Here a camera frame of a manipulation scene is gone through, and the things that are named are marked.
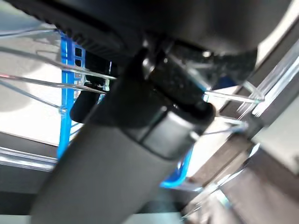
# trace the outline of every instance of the metal wire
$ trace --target metal wire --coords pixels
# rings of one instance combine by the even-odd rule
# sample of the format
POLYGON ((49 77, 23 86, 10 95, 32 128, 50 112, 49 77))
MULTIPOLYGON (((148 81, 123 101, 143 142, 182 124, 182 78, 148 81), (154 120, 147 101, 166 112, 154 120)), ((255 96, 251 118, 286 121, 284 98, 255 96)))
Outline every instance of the metal wire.
POLYGON ((85 90, 85 91, 96 92, 100 94, 106 94, 103 91, 88 88, 86 86, 81 86, 76 84, 53 83, 48 81, 42 81, 42 80, 37 80, 32 78, 25 78, 25 77, 6 75, 6 74, 0 74, 0 79, 8 79, 16 82, 25 82, 25 83, 32 83, 37 85, 44 85, 44 86, 50 86, 50 87, 60 88, 60 89, 66 88, 66 89, 74 89, 74 90, 85 90))
POLYGON ((16 91, 16 92, 18 92, 18 93, 20 93, 20 94, 22 94, 22 95, 24 95, 26 97, 30 97, 30 98, 35 99, 35 100, 37 100, 39 102, 42 102, 42 103, 44 103, 46 105, 49 105, 49 106, 55 107, 57 109, 60 109, 60 106, 58 106, 56 104, 53 104, 51 102, 48 102, 48 101, 46 101, 44 99, 41 99, 41 98, 39 98, 39 97, 37 97, 35 95, 32 95, 32 94, 30 94, 30 93, 28 93, 28 92, 26 92, 24 90, 21 90, 18 87, 15 87, 14 85, 11 85, 10 83, 4 82, 4 81, 0 81, 0 85, 3 85, 3 86, 5 86, 5 87, 7 87, 7 88, 9 88, 9 89, 11 89, 13 91, 16 91))
POLYGON ((34 60, 38 60, 47 64, 51 64, 55 67, 60 68, 61 70, 64 71, 70 71, 70 72, 75 72, 75 73, 79 73, 79 74, 83 74, 83 75, 89 75, 89 76, 96 76, 96 77, 100 77, 100 78, 104 78, 104 79, 110 79, 110 80, 115 80, 116 78, 113 76, 107 76, 104 74, 100 74, 97 72, 93 72, 90 71, 86 68, 82 68, 82 67, 77 67, 77 66, 72 66, 72 65, 67 65, 64 64, 62 62, 57 62, 54 60, 51 60, 47 57, 41 56, 41 55, 35 55, 32 53, 28 53, 28 52, 24 52, 21 50, 15 50, 15 49, 11 49, 11 48, 6 48, 6 47, 0 47, 0 51, 8 53, 8 54, 12 54, 12 55, 18 55, 24 58, 29 58, 29 59, 34 59, 34 60))
POLYGON ((20 37, 20 36, 30 36, 30 35, 36 35, 36 34, 51 33, 51 32, 55 32, 55 31, 57 31, 56 28, 51 28, 51 29, 25 31, 25 32, 20 32, 20 33, 16 33, 16 34, 0 35, 0 40, 6 39, 6 38, 20 37))
POLYGON ((230 127, 228 129, 224 129, 224 130, 215 131, 215 132, 204 133, 204 135, 218 134, 218 133, 224 133, 224 132, 233 132, 233 133, 234 132, 243 132, 248 128, 248 123, 246 121, 241 121, 241 120, 237 120, 234 118, 218 116, 218 117, 215 117, 215 120, 222 121, 224 123, 232 124, 232 125, 236 125, 236 126, 233 126, 233 127, 230 127))

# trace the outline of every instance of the metal bar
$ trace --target metal bar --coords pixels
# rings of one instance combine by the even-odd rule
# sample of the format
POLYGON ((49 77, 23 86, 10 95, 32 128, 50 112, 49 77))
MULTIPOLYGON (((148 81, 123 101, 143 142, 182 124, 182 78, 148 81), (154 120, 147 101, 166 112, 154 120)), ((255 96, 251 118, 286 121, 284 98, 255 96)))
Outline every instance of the metal bar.
POLYGON ((0 85, 3 85, 3 86, 5 86, 5 87, 7 87, 7 88, 9 88, 9 89, 11 89, 11 90, 13 90, 13 91, 16 91, 16 92, 18 92, 18 93, 20 93, 20 94, 22 94, 22 95, 24 95, 24 96, 26 96, 26 97, 30 97, 30 98, 32 98, 32 99, 35 99, 35 100, 41 102, 41 103, 44 103, 44 104, 46 104, 46 105, 52 106, 52 107, 57 108, 57 109, 60 109, 60 106, 58 106, 58 105, 56 105, 56 104, 53 104, 53 103, 51 103, 51 102, 48 102, 48 101, 46 101, 46 100, 44 100, 44 99, 41 99, 41 98, 39 98, 39 97, 37 97, 37 96, 34 96, 34 95, 32 95, 32 94, 30 94, 30 93, 24 91, 24 90, 21 90, 21 89, 15 87, 15 86, 11 85, 10 83, 0 81, 0 85))
POLYGON ((72 136, 73 134, 78 133, 79 131, 80 131, 80 128, 78 130, 74 131, 73 133, 71 133, 70 136, 72 136))
POLYGON ((0 164, 50 172, 57 159, 0 147, 0 164))
POLYGON ((32 79, 32 78, 19 77, 19 76, 13 76, 13 75, 0 74, 0 79, 8 79, 8 80, 17 81, 17 82, 44 85, 44 86, 50 86, 50 87, 60 88, 60 89, 66 88, 66 89, 74 89, 74 90, 85 90, 85 91, 105 94, 105 92, 103 92, 103 91, 88 88, 86 86, 75 85, 75 84, 53 83, 53 82, 42 81, 42 80, 37 80, 37 79, 32 79))
POLYGON ((74 124, 74 125, 72 125, 71 127, 75 127, 75 126, 77 126, 79 123, 76 123, 76 124, 74 124))
POLYGON ((20 36, 30 36, 30 35, 36 35, 36 34, 52 33, 55 31, 57 31, 57 29, 52 28, 52 29, 40 29, 40 30, 25 31, 25 32, 17 33, 17 34, 0 35, 0 40, 6 39, 6 38, 20 37, 20 36))
POLYGON ((31 53, 24 52, 24 51, 21 51, 21 50, 15 50, 15 49, 6 48, 6 47, 0 47, 0 51, 8 53, 8 54, 22 56, 22 57, 29 58, 29 59, 38 60, 38 61, 41 61, 41 62, 44 62, 44 63, 47 63, 47 64, 51 64, 55 67, 60 68, 61 70, 65 70, 65 71, 75 72, 75 73, 79 73, 79 74, 83 74, 83 75, 89 75, 89 76, 96 76, 96 77, 111 79, 111 80, 116 79, 113 76, 107 76, 107 75, 100 74, 100 73, 97 73, 97 72, 93 72, 93 71, 90 71, 86 68, 77 67, 77 66, 74 66, 74 65, 67 65, 67 64, 64 64, 62 62, 57 62, 57 61, 51 60, 47 57, 43 57, 41 55, 35 55, 35 54, 31 54, 31 53))
POLYGON ((245 81, 243 87, 246 88, 248 91, 250 91, 253 94, 253 97, 246 97, 246 96, 235 95, 235 94, 225 94, 225 93, 219 93, 219 92, 208 91, 208 90, 205 91, 205 95, 209 97, 223 98, 235 102, 244 102, 244 103, 252 103, 252 104, 259 104, 265 100, 263 94, 250 82, 245 81))

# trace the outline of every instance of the blue plastic crate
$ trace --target blue plastic crate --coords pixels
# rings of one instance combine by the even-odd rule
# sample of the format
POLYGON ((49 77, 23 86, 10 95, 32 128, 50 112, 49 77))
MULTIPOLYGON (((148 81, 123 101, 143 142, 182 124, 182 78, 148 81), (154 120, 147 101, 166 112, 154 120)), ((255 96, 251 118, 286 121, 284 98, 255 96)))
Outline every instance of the blue plastic crate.
MULTIPOLYGON (((85 50, 74 43, 72 40, 67 38, 65 35, 61 35, 61 62, 69 65, 78 65, 81 67, 85 66, 85 50)), ((85 78, 83 75, 76 74, 69 71, 62 71, 62 83, 69 84, 84 84, 85 78)), ((60 140, 57 150, 57 157, 60 158, 64 151, 67 149, 70 141, 80 130, 82 124, 74 122, 70 118, 69 111, 71 110, 76 98, 80 91, 72 89, 62 89, 62 107, 61 107, 61 130, 60 140)), ((190 158, 192 151, 178 163, 176 170, 161 183, 162 187, 173 188, 180 185, 186 178, 190 158)))

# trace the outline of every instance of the blue basket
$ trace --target blue basket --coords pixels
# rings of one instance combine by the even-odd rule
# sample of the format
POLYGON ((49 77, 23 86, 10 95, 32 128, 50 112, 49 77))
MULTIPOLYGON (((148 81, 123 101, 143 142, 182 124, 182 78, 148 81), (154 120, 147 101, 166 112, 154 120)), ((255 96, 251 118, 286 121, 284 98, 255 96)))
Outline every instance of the blue basket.
MULTIPOLYGON (((61 62, 68 65, 85 66, 85 50, 67 38, 61 35, 61 62)), ((75 74, 69 71, 62 71, 62 83, 69 84, 84 84, 85 78, 83 75, 75 74)), ((75 137, 80 130, 82 124, 74 122, 70 118, 69 111, 71 110, 80 91, 72 89, 62 89, 62 106, 61 106, 61 129, 60 140, 57 150, 57 157, 60 158, 67 149, 70 141, 75 137)), ((187 154, 184 160, 178 163, 176 170, 161 183, 162 187, 173 188, 180 185, 186 178, 192 151, 187 154)))

